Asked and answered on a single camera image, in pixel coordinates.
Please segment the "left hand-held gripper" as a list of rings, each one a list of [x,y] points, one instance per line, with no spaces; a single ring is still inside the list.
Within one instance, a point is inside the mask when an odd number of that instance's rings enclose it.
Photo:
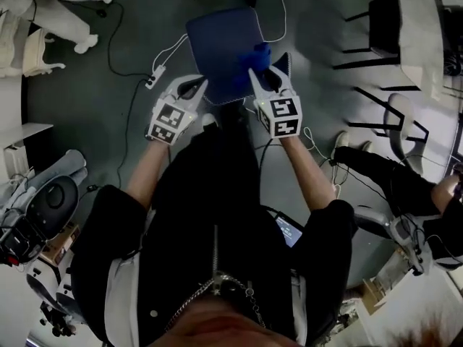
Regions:
[[[208,80],[200,74],[178,77],[171,82],[156,101],[145,138],[174,145],[197,119],[197,107],[208,87]]]

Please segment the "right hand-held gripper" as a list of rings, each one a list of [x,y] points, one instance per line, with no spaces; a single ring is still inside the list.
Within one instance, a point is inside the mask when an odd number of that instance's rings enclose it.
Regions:
[[[248,69],[258,120],[272,139],[298,136],[302,125],[302,108],[300,97],[292,85],[291,54],[283,53],[269,66],[268,71],[271,90],[265,90],[253,69]]]

